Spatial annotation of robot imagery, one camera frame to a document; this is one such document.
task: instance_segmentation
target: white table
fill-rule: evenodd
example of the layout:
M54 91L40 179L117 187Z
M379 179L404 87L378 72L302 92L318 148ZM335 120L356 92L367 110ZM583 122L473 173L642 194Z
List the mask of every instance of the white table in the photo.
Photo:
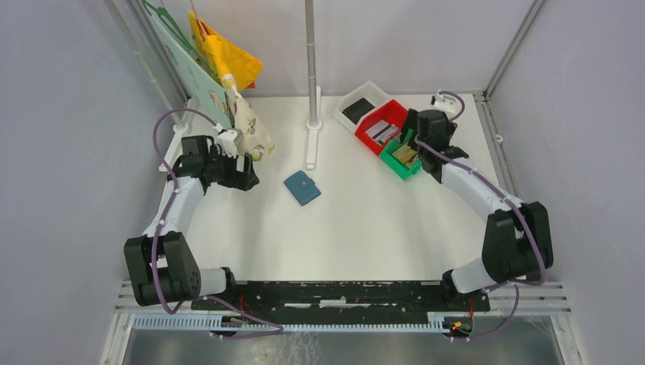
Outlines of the white table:
M453 144L497 181L475 102L462 97ZM423 110L431 96L395 99ZM306 171L322 194L301 207L283 182L304 170L307 98L249 99L276 149L255 164L260 184L249 192L208 190L186 234L201 268L255 281L438 280L480 255L485 223L475 212L423 171L402 181L331 116L338 100L322 98L318 168ZM212 129L197 116L192 133Z

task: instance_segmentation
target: robotic arm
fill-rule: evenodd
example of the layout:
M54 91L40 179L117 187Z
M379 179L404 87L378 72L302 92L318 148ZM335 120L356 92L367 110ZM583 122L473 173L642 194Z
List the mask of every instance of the robotic arm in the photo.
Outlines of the robotic arm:
M227 268L200 270L184 237L193 213L212 183L243 191L259 183L251 156L245 155L243 171L237 170L238 156L234 142L239 139L239 132L218 132L216 138L206 135L182 138L182 155L173 166L179 183L173 204L164 214L174 190L174 181L169 175L165 186L167 191L157 216L142 236L126 242L124 253L130 281L135 299L141 306L160 302L151 267L152 241L160 224L157 258L165 256L167 267L157 271L167 302L194 300L200 295L222 293L234 285L234 277Z
M451 295L467 294L535 274L541 262L530 242L532 238L544 268L551 267L553 250L546 208L539 202L526 204L480 173L464 150L450 145L456 128L457 124L441 110L410 109L401 133L407 135L413 129L408 146L418 151L424 171L456 192L486 221L481 257L444 273L444 288Z

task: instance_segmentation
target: yellow bag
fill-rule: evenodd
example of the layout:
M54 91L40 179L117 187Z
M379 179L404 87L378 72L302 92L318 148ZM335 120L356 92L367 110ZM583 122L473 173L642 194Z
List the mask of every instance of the yellow bag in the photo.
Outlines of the yellow bag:
M197 50L206 56L208 65L217 70L225 89L232 87L236 82L237 90L242 91L255 81L262 70L262 63L258 59L235 46L201 21L208 33L203 34L197 24L197 17L192 11L188 12L188 22L192 33L195 34ZM233 80L226 77L227 75L233 75Z

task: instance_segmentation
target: wallet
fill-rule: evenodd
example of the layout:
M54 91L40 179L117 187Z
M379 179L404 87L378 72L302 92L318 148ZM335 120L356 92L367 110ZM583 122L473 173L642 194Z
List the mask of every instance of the wallet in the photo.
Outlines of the wallet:
M284 184L301 206L320 196L316 183L302 170L289 176Z

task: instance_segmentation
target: gray wall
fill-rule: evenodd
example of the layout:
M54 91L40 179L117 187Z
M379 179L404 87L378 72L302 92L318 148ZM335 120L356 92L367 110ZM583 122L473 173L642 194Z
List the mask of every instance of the gray wall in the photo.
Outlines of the gray wall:
M0 49L0 363L96 363L164 107L102 2L6 2Z
M194 2L216 31L264 63L250 94L307 93L304 0ZM188 1L164 3L189 32ZM393 94L483 90L530 4L315 0L318 82L325 94L346 94L367 80Z
M551 1L493 97L592 364L643 363L645 2Z

